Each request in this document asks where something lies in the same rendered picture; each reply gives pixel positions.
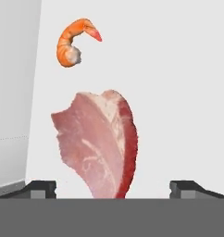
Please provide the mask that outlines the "orange shrimp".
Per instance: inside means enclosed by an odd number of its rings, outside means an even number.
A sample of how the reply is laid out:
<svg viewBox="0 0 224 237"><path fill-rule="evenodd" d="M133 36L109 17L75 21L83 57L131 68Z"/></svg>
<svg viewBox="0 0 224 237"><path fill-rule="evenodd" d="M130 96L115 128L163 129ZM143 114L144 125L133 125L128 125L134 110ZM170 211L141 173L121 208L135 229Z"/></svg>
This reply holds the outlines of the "orange shrimp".
<svg viewBox="0 0 224 237"><path fill-rule="evenodd" d="M81 63L81 51L73 45L76 36L86 32L98 42L102 41L100 32L89 19L77 19L61 33L56 46L56 57L64 68L71 68Z"/></svg>

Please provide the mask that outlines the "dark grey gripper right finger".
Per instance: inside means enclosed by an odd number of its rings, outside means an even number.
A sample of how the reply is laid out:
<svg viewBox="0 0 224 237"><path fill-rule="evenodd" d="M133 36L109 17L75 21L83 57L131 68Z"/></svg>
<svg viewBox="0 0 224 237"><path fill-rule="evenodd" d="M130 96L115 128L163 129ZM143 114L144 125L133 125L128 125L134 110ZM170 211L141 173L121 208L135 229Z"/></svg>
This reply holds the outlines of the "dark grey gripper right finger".
<svg viewBox="0 0 224 237"><path fill-rule="evenodd" d="M170 199L224 199L224 194L208 191L195 181L171 181Z"/></svg>

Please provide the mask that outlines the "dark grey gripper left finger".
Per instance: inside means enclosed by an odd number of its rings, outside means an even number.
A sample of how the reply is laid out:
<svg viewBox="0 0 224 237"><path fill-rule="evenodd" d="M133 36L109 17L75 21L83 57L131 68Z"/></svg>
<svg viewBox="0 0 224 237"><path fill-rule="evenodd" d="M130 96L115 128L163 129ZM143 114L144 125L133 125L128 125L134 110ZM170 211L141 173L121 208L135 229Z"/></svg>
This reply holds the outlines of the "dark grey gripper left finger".
<svg viewBox="0 0 224 237"><path fill-rule="evenodd" d="M0 195L1 199L56 199L56 181L31 181L21 190Z"/></svg>

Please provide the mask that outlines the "raw pink steak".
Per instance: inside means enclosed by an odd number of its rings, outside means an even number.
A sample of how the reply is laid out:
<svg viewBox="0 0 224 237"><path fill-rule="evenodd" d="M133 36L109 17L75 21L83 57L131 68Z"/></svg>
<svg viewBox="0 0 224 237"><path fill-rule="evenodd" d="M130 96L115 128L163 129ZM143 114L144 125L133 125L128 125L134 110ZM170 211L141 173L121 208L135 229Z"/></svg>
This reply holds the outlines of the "raw pink steak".
<svg viewBox="0 0 224 237"><path fill-rule="evenodd" d="M62 161L85 181L94 198L123 198L136 168L138 135L131 108L114 90L78 93L51 115Z"/></svg>

